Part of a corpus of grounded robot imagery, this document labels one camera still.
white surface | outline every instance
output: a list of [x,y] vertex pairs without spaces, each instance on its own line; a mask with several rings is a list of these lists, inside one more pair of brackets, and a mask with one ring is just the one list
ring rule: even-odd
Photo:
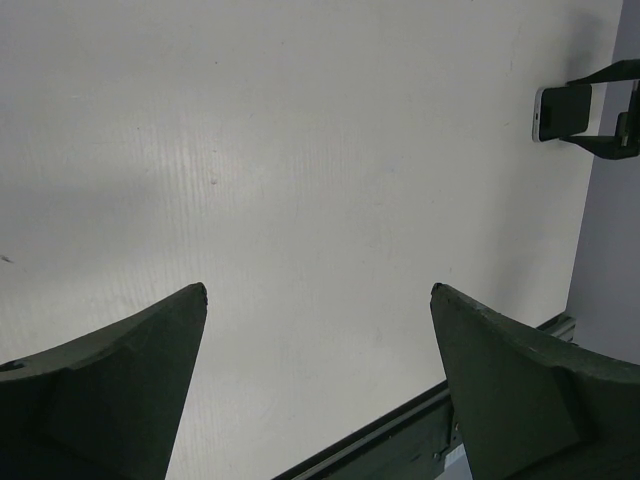
[[170,479],[268,479],[431,387],[434,282],[565,306],[591,156],[533,100],[620,5],[0,2],[0,361],[203,281]]

